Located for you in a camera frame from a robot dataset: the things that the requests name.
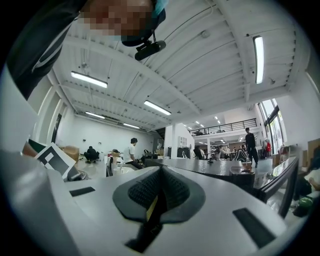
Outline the person's black shirt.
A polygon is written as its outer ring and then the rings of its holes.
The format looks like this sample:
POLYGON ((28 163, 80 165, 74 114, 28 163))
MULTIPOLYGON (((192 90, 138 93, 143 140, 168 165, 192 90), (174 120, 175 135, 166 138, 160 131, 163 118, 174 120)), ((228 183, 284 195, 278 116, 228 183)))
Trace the person's black shirt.
POLYGON ((15 40, 7 66, 27 100, 57 61, 63 41, 87 0, 45 0, 15 40))

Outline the tall window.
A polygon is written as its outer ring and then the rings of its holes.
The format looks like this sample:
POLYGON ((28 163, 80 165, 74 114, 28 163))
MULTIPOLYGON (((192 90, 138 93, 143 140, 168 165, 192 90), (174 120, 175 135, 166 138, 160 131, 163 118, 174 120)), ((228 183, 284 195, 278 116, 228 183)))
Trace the tall window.
POLYGON ((280 154, 287 142, 287 133, 278 103, 275 98, 268 99, 259 102, 258 109, 262 117, 266 139, 270 144, 270 152, 272 155, 280 154))

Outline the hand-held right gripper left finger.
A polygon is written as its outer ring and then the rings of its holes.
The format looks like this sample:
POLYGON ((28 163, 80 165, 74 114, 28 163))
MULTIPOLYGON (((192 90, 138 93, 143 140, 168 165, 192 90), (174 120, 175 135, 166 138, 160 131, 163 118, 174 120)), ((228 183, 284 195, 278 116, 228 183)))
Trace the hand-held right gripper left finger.
POLYGON ((124 218, 113 202, 116 187, 153 173, 64 182, 37 160, 0 150, 0 186, 31 243, 47 256, 163 256, 143 224, 124 218))

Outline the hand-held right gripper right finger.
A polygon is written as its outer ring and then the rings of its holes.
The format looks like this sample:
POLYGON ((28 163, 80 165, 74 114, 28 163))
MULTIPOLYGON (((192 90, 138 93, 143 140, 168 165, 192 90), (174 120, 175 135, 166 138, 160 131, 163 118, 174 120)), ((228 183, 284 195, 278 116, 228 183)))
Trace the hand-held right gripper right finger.
POLYGON ((287 225, 267 204, 238 186, 196 172, 170 167, 200 185, 202 208, 188 221, 165 224, 149 246, 149 256, 248 256, 258 246, 234 215, 247 209, 277 238, 287 225))

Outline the person's left forearm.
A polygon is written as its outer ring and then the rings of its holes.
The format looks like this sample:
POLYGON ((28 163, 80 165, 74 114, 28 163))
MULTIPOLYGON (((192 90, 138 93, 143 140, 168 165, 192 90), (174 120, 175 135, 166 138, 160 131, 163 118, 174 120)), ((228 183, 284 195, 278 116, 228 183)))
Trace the person's left forearm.
POLYGON ((34 158, 38 153, 31 147, 28 142, 26 142, 23 147, 22 154, 34 158))

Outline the black balcony railing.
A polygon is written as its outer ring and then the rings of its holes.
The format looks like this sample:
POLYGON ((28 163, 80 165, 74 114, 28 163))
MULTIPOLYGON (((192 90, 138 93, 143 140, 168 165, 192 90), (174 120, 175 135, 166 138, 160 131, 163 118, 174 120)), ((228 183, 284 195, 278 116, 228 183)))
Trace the black balcony railing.
POLYGON ((258 122, 256 118, 242 120, 238 122, 232 122, 227 124, 220 124, 216 126, 202 127, 191 129, 189 133, 192 136, 202 136, 202 135, 210 135, 210 134, 219 134, 233 131, 244 131, 246 128, 256 128, 258 126, 258 122))

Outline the green striped ball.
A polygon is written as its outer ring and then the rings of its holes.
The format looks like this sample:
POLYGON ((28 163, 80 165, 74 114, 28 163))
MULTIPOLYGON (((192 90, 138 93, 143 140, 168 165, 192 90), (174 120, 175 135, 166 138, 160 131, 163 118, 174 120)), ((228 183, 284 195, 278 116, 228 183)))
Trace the green striped ball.
POLYGON ((306 196, 301 198, 293 211, 293 215, 299 218, 307 216, 313 207, 313 203, 314 199, 312 197, 306 196))

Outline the brown cardboard box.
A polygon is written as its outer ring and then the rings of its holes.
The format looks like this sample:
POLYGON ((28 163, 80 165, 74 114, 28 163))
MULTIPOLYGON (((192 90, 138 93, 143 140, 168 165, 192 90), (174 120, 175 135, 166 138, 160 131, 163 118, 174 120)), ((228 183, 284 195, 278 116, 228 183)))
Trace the brown cardboard box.
POLYGON ((76 163, 79 161, 80 150, 78 147, 68 145, 63 148, 63 152, 71 157, 76 163))

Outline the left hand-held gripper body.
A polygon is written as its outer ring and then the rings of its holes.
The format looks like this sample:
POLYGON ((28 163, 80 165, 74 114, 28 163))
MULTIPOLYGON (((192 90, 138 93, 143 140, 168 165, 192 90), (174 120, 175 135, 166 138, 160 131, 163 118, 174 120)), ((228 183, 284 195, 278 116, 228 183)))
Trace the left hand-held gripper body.
POLYGON ((46 169, 57 171, 64 182, 83 181, 89 178, 85 171, 76 168, 77 161, 53 142, 43 148, 35 159, 46 169))

